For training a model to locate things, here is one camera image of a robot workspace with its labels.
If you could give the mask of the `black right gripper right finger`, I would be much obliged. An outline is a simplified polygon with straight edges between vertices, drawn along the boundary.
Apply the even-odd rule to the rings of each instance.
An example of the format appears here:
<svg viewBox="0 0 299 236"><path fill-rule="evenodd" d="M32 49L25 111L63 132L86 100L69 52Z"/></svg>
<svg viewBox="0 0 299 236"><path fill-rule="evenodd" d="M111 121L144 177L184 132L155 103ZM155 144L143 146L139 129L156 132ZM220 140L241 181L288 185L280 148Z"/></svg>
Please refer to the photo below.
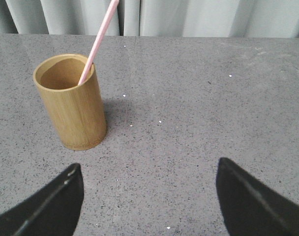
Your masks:
<svg viewBox="0 0 299 236"><path fill-rule="evenodd" d="M299 236L299 205L221 157L216 191L231 236Z"/></svg>

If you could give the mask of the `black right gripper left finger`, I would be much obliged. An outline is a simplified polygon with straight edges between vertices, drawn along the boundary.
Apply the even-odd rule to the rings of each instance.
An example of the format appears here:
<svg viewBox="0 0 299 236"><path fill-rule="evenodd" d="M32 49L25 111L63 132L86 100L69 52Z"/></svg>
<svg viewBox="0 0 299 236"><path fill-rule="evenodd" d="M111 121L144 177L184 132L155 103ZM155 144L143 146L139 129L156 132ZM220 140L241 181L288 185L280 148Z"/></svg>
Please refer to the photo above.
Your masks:
<svg viewBox="0 0 299 236"><path fill-rule="evenodd" d="M0 236L71 236L84 199L81 166L71 164L35 194L0 215Z"/></svg>

